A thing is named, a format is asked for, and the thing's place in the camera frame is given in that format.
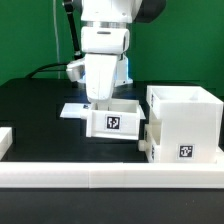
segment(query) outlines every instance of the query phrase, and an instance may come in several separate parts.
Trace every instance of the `box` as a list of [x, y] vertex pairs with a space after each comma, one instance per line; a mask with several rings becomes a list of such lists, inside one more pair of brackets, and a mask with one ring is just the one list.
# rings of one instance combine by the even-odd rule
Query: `box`
[[148, 86], [149, 124], [139, 143], [155, 163], [215, 163], [223, 102], [201, 87]]

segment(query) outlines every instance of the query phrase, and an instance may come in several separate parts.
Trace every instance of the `white platform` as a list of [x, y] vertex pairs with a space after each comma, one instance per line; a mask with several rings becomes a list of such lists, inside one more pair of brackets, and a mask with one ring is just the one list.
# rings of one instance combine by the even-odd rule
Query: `white platform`
[[0, 163], [1, 188], [224, 188], [224, 163]]

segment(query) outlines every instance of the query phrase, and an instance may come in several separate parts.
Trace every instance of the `black cable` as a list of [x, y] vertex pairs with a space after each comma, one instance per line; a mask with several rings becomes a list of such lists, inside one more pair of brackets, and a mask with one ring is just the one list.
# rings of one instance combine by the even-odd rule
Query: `black cable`
[[41, 72], [41, 71], [43, 71], [46, 68], [52, 68], [52, 67], [67, 65], [68, 63], [69, 62], [62, 62], [62, 63], [53, 63], [53, 64], [41, 66], [41, 67], [37, 68], [36, 70], [34, 70], [33, 72], [31, 72], [28, 75], [26, 75], [25, 78], [31, 79], [36, 73]]
[[72, 44], [74, 48], [74, 59], [78, 60], [82, 58], [82, 54], [79, 48], [79, 42], [78, 42], [78, 37], [77, 37], [77, 32], [75, 28], [75, 22], [74, 22], [74, 17], [72, 13], [67, 14], [69, 25], [70, 25], [70, 31], [72, 35]]
[[68, 22], [69, 22], [69, 26], [70, 26], [75, 60], [82, 58], [82, 53], [81, 53], [80, 47], [79, 47], [79, 41], [78, 41], [78, 36], [77, 36], [75, 22], [74, 22], [74, 16], [73, 16], [73, 12], [76, 9], [75, 6], [77, 6], [77, 5], [81, 6], [81, 1], [75, 3], [73, 0], [63, 0], [63, 6], [67, 13]]

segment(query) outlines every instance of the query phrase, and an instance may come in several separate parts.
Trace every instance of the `open white box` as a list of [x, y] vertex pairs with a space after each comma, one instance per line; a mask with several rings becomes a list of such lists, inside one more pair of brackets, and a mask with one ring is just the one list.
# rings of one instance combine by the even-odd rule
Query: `open white box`
[[137, 100], [112, 99], [108, 110], [98, 110], [92, 103], [81, 118], [87, 120], [87, 137], [137, 140], [141, 106]]
[[148, 86], [150, 162], [215, 163], [223, 102], [201, 87]]

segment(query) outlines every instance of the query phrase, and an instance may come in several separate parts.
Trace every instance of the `black and white square marker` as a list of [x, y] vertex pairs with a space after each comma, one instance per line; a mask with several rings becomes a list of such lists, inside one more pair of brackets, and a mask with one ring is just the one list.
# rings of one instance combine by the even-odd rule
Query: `black and white square marker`
[[180, 145], [179, 146], [179, 159], [193, 159], [194, 145]]
[[152, 145], [152, 160], [154, 160], [155, 158], [155, 148], [154, 146]]
[[107, 116], [106, 117], [106, 129], [108, 130], [120, 130], [121, 117]]
[[153, 107], [153, 104], [154, 104], [154, 96], [153, 94], [151, 95], [151, 107]]

